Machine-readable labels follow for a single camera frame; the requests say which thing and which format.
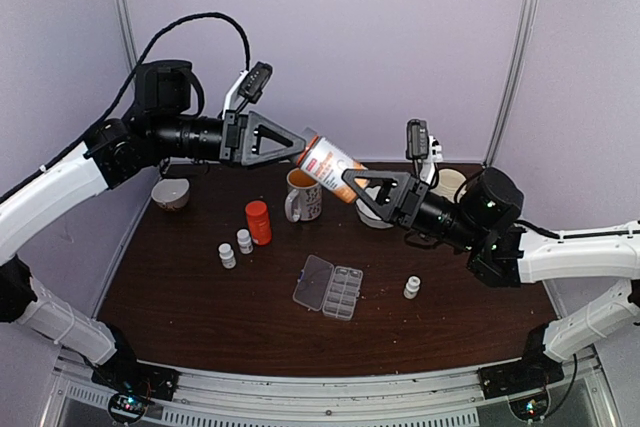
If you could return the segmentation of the clear plastic pill organizer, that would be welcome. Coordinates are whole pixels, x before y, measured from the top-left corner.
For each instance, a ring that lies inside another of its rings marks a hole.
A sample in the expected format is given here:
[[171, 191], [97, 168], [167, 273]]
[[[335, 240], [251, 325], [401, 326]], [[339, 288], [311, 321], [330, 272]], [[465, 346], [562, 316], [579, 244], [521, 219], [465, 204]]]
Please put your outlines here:
[[363, 279], [362, 270], [335, 266], [316, 255], [309, 255], [297, 279], [292, 299], [325, 317], [351, 321]]

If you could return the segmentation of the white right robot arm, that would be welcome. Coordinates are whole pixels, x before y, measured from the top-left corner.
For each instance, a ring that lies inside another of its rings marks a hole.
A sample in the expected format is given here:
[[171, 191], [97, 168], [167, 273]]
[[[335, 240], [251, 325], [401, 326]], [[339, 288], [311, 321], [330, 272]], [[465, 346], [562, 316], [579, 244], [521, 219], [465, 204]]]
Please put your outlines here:
[[455, 201], [407, 172], [348, 169], [345, 183], [384, 222], [415, 231], [468, 256], [489, 287], [566, 278], [611, 277], [616, 284], [586, 306], [529, 333], [513, 366], [519, 387], [535, 387], [582, 348], [639, 315], [639, 224], [551, 231], [522, 219], [523, 193], [502, 171], [486, 168]]

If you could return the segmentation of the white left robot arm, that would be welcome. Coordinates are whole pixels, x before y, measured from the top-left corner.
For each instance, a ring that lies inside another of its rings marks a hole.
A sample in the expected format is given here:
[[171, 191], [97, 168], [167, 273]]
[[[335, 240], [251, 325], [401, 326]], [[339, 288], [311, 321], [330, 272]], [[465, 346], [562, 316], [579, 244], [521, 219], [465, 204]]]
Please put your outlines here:
[[1, 202], [1, 320], [17, 322], [82, 355], [123, 391], [144, 371], [113, 327], [52, 294], [18, 257], [37, 233], [81, 203], [124, 184], [170, 158], [253, 168], [289, 159], [304, 140], [247, 111], [273, 74], [258, 62], [227, 92], [221, 114], [203, 116], [204, 90], [186, 60], [144, 63], [133, 72], [134, 100], [121, 118], [98, 122], [62, 158], [42, 167]]

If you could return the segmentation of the grey-capped orange label bottle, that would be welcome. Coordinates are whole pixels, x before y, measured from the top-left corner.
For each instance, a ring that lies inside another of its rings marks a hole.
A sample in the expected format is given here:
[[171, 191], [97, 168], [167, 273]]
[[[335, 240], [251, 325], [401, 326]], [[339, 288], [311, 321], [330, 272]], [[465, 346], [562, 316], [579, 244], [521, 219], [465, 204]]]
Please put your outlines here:
[[366, 170], [366, 167], [313, 129], [305, 128], [301, 137], [306, 147], [297, 157], [296, 166], [343, 202], [353, 203], [357, 194], [342, 179], [342, 174], [345, 170]]

